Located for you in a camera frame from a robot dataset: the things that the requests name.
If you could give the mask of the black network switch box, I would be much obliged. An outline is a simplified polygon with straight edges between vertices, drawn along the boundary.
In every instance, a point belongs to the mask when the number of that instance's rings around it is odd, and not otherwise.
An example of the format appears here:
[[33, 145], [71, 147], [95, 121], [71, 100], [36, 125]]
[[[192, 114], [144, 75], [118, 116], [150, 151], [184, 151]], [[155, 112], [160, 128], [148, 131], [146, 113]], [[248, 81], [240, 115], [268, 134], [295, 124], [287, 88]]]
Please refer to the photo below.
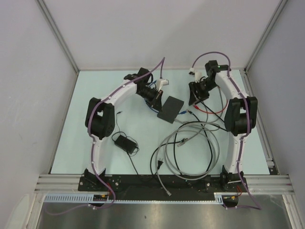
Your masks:
[[169, 96], [162, 106], [162, 111], [157, 114], [157, 117], [173, 124], [183, 105], [184, 101]]

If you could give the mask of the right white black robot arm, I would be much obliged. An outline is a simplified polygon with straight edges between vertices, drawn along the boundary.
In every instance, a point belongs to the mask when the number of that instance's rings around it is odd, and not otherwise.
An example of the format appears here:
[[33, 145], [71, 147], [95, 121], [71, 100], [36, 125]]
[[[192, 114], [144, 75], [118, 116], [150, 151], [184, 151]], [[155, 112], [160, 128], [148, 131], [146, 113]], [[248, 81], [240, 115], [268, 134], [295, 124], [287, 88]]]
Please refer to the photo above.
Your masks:
[[209, 98], [209, 92], [220, 87], [228, 105], [224, 117], [225, 129], [229, 132], [226, 161], [220, 174], [220, 187], [232, 191], [245, 182], [243, 173], [244, 146], [256, 125], [258, 100], [242, 91], [233, 79], [228, 65], [219, 65], [216, 60], [205, 64], [207, 76], [190, 68], [194, 81], [189, 83], [189, 105], [198, 104]]

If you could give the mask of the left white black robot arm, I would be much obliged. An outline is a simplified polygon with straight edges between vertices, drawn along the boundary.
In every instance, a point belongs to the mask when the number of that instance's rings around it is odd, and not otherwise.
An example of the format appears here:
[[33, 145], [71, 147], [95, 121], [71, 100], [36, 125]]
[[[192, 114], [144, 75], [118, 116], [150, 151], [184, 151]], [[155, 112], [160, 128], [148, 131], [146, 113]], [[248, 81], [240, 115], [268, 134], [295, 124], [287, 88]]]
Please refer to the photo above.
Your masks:
[[103, 189], [107, 185], [105, 178], [101, 176], [106, 170], [106, 165], [102, 162], [105, 157], [102, 145], [114, 131], [116, 124], [115, 108], [130, 96], [137, 94], [144, 98], [152, 109], [158, 112], [162, 110], [161, 98], [163, 91], [149, 87], [148, 81], [151, 76], [151, 71], [140, 68], [137, 73], [125, 76], [122, 84], [108, 96], [102, 99], [93, 97], [89, 101], [85, 126], [89, 137], [92, 138], [91, 167], [88, 171], [93, 175], [90, 177], [88, 184], [96, 191]]

